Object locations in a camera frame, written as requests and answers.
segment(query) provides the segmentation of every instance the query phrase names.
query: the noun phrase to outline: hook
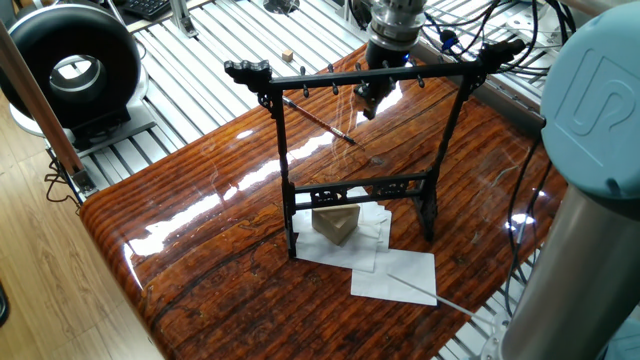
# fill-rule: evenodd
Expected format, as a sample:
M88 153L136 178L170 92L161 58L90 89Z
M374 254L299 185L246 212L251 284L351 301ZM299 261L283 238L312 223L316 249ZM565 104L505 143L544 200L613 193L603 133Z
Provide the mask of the hook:
M362 66L360 65L359 62L356 63L356 71L362 71ZM364 80L360 80L360 83L362 83L362 85L366 85Z
M385 69L389 68L389 62L387 60L382 62L382 66L384 66ZM396 82L393 81L393 78L391 76L389 76L389 83L391 84L391 90L395 90L396 89Z
M300 75L304 76L304 74L306 74L307 69L305 69L304 66L300 66ZM307 85L302 84L302 94L304 95L304 97L309 98L309 89L307 89Z
M413 67L418 66L418 64L416 64L416 61L414 59L409 60L409 62ZM422 80L422 76L420 75L418 75L418 86L420 86L421 88L424 88L424 80Z
M327 66L327 70L329 70L330 73L333 73L333 64L329 64ZM333 86L333 95L338 95L339 91L336 83L331 83L331 86Z

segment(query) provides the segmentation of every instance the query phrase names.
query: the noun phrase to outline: black metal frame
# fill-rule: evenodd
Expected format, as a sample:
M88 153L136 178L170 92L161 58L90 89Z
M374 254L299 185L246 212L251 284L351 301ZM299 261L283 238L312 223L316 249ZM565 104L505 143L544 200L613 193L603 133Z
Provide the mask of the black metal frame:
M297 210L315 209L343 204L354 204L368 201L381 201L401 198L412 198L418 209L418 218L424 229L427 240L433 239L433 225L438 212L436 184L442 164L447 152L449 140L460 115L462 105L469 95L478 88L486 76L495 73L500 65L513 60L514 55L524 48L521 41L514 43L502 42L488 45L482 49L478 60L455 64L437 64L427 66L386 68L368 71L354 71L344 73L329 72L321 75L291 76L272 79L268 61L260 63L226 62L225 71L234 78L236 83L245 84L258 94L260 104L271 112L276 121L278 137L278 155L280 157L280 175L282 177L282 199L284 211L284 228L287 236L289 256L296 257L296 235L293 232L292 217ZM424 86L423 78L462 76L462 83L458 89L449 119L443 132L443 138L433 165L420 173L396 175L363 180L341 181L335 183L315 184L296 187L289 180L289 164L287 161L287 136L284 119L284 105L282 101L285 90L303 89L308 96L308 89L319 87L333 87L334 94L337 86L371 83L392 84L399 80L418 80ZM410 182L415 187L410 189ZM356 186L373 186L370 195L349 197L347 190ZM296 204L295 194L308 193L311 202Z

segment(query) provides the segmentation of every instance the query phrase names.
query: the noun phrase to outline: wooden block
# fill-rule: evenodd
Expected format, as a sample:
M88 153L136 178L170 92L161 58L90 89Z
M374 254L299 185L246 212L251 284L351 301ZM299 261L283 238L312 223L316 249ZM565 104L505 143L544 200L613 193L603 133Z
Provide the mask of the wooden block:
M286 62L291 62L293 61L293 51L292 50L285 50L282 52L282 60L286 61Z
M332 243L340 245L358 226L360 205L350 204L313 209L311 225Z

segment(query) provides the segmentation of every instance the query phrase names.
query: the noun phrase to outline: wooden tabletop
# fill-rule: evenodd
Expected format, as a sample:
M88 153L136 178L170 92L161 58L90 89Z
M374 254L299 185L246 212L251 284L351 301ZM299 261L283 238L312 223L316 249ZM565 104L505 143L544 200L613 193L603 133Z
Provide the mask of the wooden tabletop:
M363 49L335 64L364 63ZM350 87L289 93L348 133L352 146L286 110L296 185L413 173L433 161L456 86L402 82L366 120ZM444 161L435 240L409 199L393 212L391 248L435 254L438 293L476 310L505 281L510 193L531 140L475 99L462 110ZM534 156L515 213L547 157ZM555 170L536 208L538 238L565 190ZM275 122L256 108L92 196L82 221L170 359L429 359L468 318L350 295L351 270L290 260L283 232ZM532 250L526 237L522 254Z

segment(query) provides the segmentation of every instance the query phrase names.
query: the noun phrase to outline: thin rod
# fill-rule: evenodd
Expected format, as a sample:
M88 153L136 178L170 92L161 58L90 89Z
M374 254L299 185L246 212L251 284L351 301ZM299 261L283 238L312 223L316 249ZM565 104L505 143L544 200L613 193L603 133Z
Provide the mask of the thin rod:
M371 82L388 82L389 77L394 80L415 80L420 75L422 78L447 77L457 75L474 75L484 72L484 67L479 61L463 62L463 63L447 63L423 65L417 67L399 67L389 69L375 69L367 71L348 71L341 73L325 73L319 75L305 76L287 76L279 77L271 80L269 88L274 90L292 90L302 89L304 85L307 88L329 87L333 84L356 85L363 81Z
M425 290L423 288L417 287L417 286L415 286L415 285L413 285L411 283L408 283L408 282L406 282L406 281L404 281L404 280L402 280L402 279L400 279L400 278L398 278L398 277L396 277L396 276L394 276L392 274L387 274L387 276L392 278L393 280L399 281L399 282L407 285L408 287L410 287L412 289L415 289L415 290L417 290L417 291L419 291L419 292L421 292L423 294L426 294L426 295L429 295L429 296L431 296L433 298L436 298L438 301L441 301L444 304L451 306L452 308L460 311L461 313L464 313L464 314L467 314L467 315L471 316L471 318L473 318L474 320L482 321L485 324L491 325L491 327L496 326L496 324L494 324L493 321L487 320L487 319L483 318L482 316L476 315L476 314L472 313L471 311L469 311L469 310L467 310L467 309L465 309L465 308L463 308L463 307L461 307L459 305L456 305L456 304L452 303L451 301L449 301L449 300L447 300L447 299L445 299L445 298L443 298L441 296L438 296L438 295L432 293L431 291L428 291L428 290Z

